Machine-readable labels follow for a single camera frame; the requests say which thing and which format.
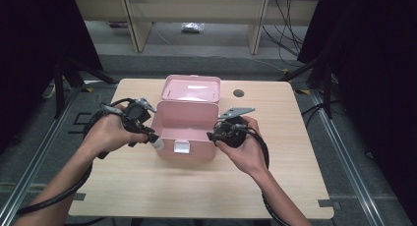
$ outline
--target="floor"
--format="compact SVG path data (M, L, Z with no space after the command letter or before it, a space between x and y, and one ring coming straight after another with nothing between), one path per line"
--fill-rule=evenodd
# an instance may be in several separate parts
M296 57L293 54L280 49L278 45L273 43L265 32L261 37L258 54L251 55L245 26L208 24L205 25L201 33L183 33L181 32L181 24L155 23L152 26L145 50L142 53L136 53L126 28L110 28L105 22L86 22L86 25L96 51L103 60L105 56L193 57L212 60L237 58L279 71L286 69L285 67L294 69L302 65L295 61ZM266 29L273 37L280 39L281 34L278 29L283 30L283 27L266 26ZM307 28L293 28L293 31L302 39ZM294 51L297 50L294 42L288 38L283 38L282 43ZM283 60L288 65L284 64L286 66L278 67L269 62L269 60L277 59ZM126 72L123 68L120 69L120 72L132 73L132 71ZM297 89L305 88L304 80L305 77L294 80L293 86ZM101 97L101 99L111 98L110 95L114 91L114 87L100 89L105 90L102 93L104 96L109 96ZM81 93L75 98L75 103L83 104L85 96L88 95ZM320 103L321 96L319 91L313 91L311 95L296 94L296 98L300 110L305 111ZM38 115L33 116L31 123L24 130L24 134L30 134L30 140L23 140L17 145L17 148L9 148L0 156L1 202L10 200L9 195L15 184L24 175L31 158L36 155L36 148L42 143L49 126L54 125L51 116L54 112L53 99L47 100L36 109L38 109ZM411 225L378 166L364 154L366 146L361 142L360 136L356 133L348 116L344 114L342 105L332 106L332 112L333 119L329 121L326 114L319 111L318 114L312 116L307 128L335 211L333 219L312 220L313 225ZM309 119L308 115L311 114L305 116L306 123ZM331 127L334 127L333 134L336 132L339 135L339 140L330 138ZM59 149L49 151L45 162L41 164L40 172L56 168L51 164L51 159L63 161L68 158ZM50 177L51 175L36 176L22 205L27 204ZM85 219L71 217L70 220L79 222ZM125 218L109 218L97 225L130 225L130 222L130 219Z

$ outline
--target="person's right hand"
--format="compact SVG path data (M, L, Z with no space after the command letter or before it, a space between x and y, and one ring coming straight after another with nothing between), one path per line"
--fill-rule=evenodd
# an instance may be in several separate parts
M115 106L124 110L122 105ZM109 114L103 116L89 130L79 149L88 149L94 157L102 152L110 152L130 142L144 142L147 140L144 134L135 134L125 130L119 116Z
M261 134L257 120L249 116L243 116L242 118L248 123L249 128L257 131L259 135ZM237 148L230 147L223 141L216 141L215 144L233 161L239 170L250 176L268 170L261 146L250 135L247 135L242 145Z

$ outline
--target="skin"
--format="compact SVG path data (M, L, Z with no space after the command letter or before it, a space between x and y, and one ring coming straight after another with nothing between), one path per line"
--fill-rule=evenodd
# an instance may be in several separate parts
M261 134L257 120L248 116L243 119L248 123L248 127ZM217 141L216 145L240 171L254 179L270 207L283 221L289 225L311 225L267 169L264 154L255 138L246 136L245 142L238 148L231 148L222 141Z
M258 133L258 122L244 117L248 126ZM95 158L102 152L117 150L130 142L143 142L147 136L125 131L120 117L108 115L101 118L89 131L79 149L65 164L61 171L49 182L47 187L31 204L53 198L75 185L88 170ZM237 168L251 176L266 196L269 205L278 216L290 225L310 225L306 217L279 186L266 167L262 150L256 140L247 136L238 148L231 148L224 142L216 143L221 151L229 156ZM74 196L20 217L14 225L63 225Z

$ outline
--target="metal frame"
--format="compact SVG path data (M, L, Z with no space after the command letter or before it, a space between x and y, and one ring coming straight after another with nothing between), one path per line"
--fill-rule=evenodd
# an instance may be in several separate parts
M18 211L18 207L24 200L26 193L30 188L30 184L33 181L33 178L36 176L38 170L40 169L40 166L42 165L50 147L52 146L52 143L54 142L62 126L62 123L68 114L68 111L71 109L71 106L77 95L80 94L80 91L81 89L79 87L73 88L70 91L69 97L67 99L67 106L62 111L61 115L53 121L51 127L43 138L42 143L39 145L39 148L37 149L36 153L30 161L30 164L25 170L25 173L1 208L0 222L2 226L10 225L12 223L12 220Z
M312 98L315 105L322 104L322 98L316 90L312 90ZM349 151L341 139L337 128L334 125L332 119L329 119L326 112L321 109L320 117L322 118L323 124L325 125L328 135L331 139L331 142L334 145L334 149L337 152L337 155L340 159L340 162L343 166L344 171L352 185L353 190L362 205L362 208L365 212L366 217L371 226L383 226L386 225L384 220L381 217L380 211L377 208L372 196L366 187L362 177L360 176L358 169L355 166L352 158L350 157Z

